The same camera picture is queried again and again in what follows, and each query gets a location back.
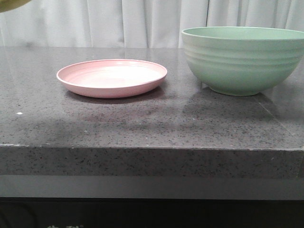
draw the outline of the bowl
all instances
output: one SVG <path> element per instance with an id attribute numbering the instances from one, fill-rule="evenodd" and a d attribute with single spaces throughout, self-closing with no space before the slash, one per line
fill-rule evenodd
<path id="1" fill-rule="evenodd" d="M 192 73 L 213 91 L 255 95 L 284 81 L 304 54 L 304 32 L 255 27 L 182 31 Z"/>

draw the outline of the curtain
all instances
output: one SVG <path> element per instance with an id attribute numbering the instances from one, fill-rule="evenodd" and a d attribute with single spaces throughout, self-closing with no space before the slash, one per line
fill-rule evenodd
<path id="1" fill-rule="evenodd" d="M 181 31 L 304 31 L 304 0 L 32 0 L 0 13 L 0 46 L 182 47 Z"/>

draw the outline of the gray speckled countertop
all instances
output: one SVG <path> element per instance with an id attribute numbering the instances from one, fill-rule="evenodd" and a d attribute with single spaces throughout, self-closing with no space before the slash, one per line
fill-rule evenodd
<path id="1" fill-rule="evenodd" d="M 121 99 L 76 95 L 56 79 L 64 66 L 109 58 L 156 62 L 168 74 Z M 202 85 L 182 49 L 1 47 L 0 79 L 2 175 L 304 176 L 303 61 L 249 97 Z"/>

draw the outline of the yellow object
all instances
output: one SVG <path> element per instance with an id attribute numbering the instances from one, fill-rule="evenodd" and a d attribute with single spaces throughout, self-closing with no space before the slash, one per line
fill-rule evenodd
<path id="1" fill-rule="evenodd" d="M 23 6 L 29 1 L 30 0 L 0 0 L 0 13 Z"/>

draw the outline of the pink plate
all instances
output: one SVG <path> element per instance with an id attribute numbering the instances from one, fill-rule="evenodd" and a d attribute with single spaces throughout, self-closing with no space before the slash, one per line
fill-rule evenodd
<path id="1" fill-rule="evenodd" d="M 119 98 L 146 93 L 159 86 L 167 69 L 133 59 L 103 59 L 76 63 L 57 72 L 70 91 L 90 97 Z"/>

